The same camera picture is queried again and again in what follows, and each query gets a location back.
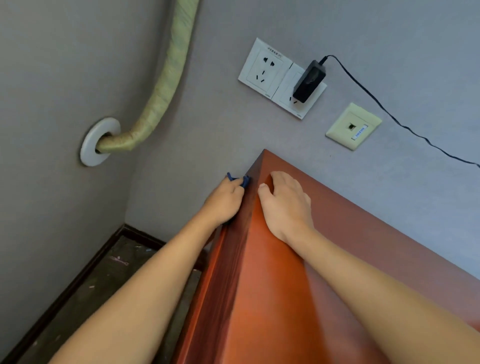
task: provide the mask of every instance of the wooden furniture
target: wooden furniture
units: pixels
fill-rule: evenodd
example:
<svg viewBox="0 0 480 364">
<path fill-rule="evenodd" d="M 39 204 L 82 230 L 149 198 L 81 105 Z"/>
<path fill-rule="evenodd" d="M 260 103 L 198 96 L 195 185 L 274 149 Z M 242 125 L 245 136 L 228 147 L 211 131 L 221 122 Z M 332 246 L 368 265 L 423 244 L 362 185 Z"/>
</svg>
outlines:
<svg viewBox="0 0 480 364">
<path fill-rule="evenodd" d="M 211 251 L 174 363 L 388 362 L 323 279 L 268 230 L 256 191 L 263 182 L 273 190 L 274 170 L 301 183 L 325 237 L 480 328 L 479 280 L 265 150 Z"/>
</svg>

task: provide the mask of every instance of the wall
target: wall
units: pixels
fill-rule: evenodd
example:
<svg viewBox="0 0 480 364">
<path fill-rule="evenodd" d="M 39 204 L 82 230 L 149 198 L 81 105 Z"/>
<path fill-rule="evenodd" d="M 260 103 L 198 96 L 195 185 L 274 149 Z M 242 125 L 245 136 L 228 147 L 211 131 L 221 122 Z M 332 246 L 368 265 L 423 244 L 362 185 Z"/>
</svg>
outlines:
<svg viewBox="0 0 480 364">
<path fill-rule="evenodd" d="M 0 4 L 0 360 L 124 222 L 134 154 L 86 168 L 79 148 L 143 108 L 165 3 Z"/>
<path fill-rule="evenodd" d="M 172 237 L 268 148 L 480 278 L 478 168 L 396 126 L 333 60 L 303 121 L 237 80 L 257 36 L 303 67 L 336 54 L 400 121 L 478 162 L 478 34 L 474 0 L 203 0 L 181 88 L 141 147 L 127 222 Z M 324 136 L 349 102 L 384 120 L 355 152 Z"/>
</svg>

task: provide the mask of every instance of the black cable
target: black cable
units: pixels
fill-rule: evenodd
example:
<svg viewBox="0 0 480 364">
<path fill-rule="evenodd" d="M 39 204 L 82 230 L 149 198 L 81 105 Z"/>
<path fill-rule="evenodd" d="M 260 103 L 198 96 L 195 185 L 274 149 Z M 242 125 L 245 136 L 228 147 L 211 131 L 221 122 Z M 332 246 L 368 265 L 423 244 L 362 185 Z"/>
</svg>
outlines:
<svg viewBox="0 0 480 364">
<path fill-rule="evenodd" d="M 401 126 L 401 127 L 404 128 L 404 129 L 407 129 L 409 132 L 411 132 L 413 135 L 417 136 L 418 138 L 424 139 L 430 146 L 432 146 L 432 147 L 434 147 L 434 148 L 437 148 L 438 150 L 440 150 L 442 153 L 444 153 L 445 155 L 449 156 L 450 158 L 459 160 L 460 162 L 464 162 L 464 163 L 468 163 L 468 164 L 473 164 L 473 165 L 477 166 L 478 168 L 480 168 L 480 164 L 475 163 L 475 162 L 470 162 L 470 161 L 468 161 L 468 160 L 464 160 L 464 159 L 459 158 L 459 157 L 452 156 L 451 154 L 445 152 L 445 151 L 444 151 L 443 149 L 441 149 L 440 147 L 437 147 L 437 146 L 433 145 L 433 144 L 430 142 L 430 140 L 428 140 L 428 138 L 426 138 L 426 137 L 424 137 L 424 136 L 421 136 L 421 135 L 418 135 L 416 132 L 414 132 L 413 130 L 411 130 L 408 126 L 402 125 L 402 124 L 395 118 L 395 116 L 393 116 L 392 114 L 390 114 L 390 113 L 383 107 L 383 105 L 380 103 L 380 101 L 378 101 L 377 98 L 376 98 L 374 95 L 372 95 L 372 93 L 371 93 L 369 90 L 367 90 L 360 82 L 358 82 L 358 81 L 355 79 L 355 77 L 353 77 L 353 76 L 351 75 L 350 72 L 348 72 L 348 70 L 343 66 L 342 62 L 340 62 L 340 60 L 339 60 L 336 56 L 334 56 L 333 54 L 330 54 L 330 55 L 328 55 L 328 56 L 323 57 L 322 60 L 319 62 L 320 65 L 323 65 L 323 64 L 325 63 L 325 61 L 328 59 L 328 57 L 335 58 L 336 61 L 340 64 L 340 66 L 343 68 L 343 70 L 345 71 L 345 73 L 346 73 L 347 75 L 349 75 L 349 77 L 353 80 L 353 82 L 355 82 L 358 86 L 360 86 L 360 88 L 361 88 L 363 91 L 365 91 L 365 92 L 368 94 L 368 96 L 370 96 L 370 97 L 377 103 L 377 105 L 378 105 L 383 111 L 385 111 L 388 115 L 390 115 L 390 117 L 397 123 L 397 125 Z"/>
</svg>

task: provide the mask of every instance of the hand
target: hand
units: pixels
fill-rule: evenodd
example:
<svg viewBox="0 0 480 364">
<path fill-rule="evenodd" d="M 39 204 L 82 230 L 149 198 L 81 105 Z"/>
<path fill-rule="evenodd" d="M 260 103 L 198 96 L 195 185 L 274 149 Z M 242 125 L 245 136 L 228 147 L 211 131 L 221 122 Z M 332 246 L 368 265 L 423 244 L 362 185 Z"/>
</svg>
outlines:
<svg viewBox="0 0 480 364">
<path fill-rule="evenodd" d="M 285 172 L 272 172 L 274 192 L 262 183 L 258 195 L 268 228 L 295 251 L 294 238 L 304 230 L 313 230 L 310 197 L 300 183 Z"/>
<path fill-rule="evenodd" d="M 213 228 L 230 220 L 238 212 L 245 190 L 240 187 L 243 179 L 229 181 L 227 177 L 205 200 L 199 214 L 204 216 Z"/>
</svg>

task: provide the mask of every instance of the black power adapter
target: black power adapter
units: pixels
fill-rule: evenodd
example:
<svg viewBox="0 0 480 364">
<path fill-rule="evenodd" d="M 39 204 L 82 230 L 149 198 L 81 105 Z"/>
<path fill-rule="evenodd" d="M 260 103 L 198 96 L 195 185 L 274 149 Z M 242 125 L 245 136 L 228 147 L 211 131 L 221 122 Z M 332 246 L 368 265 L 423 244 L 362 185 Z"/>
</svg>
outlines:
<svg viewBox="0 0 480 364">
<path fill-rule="evenodd" d="M 317 61 L 312 61 L 293 88 L 293 97 L 301 103 L 304 103 L 325 76 L 325 67 Z"/>
</svg>

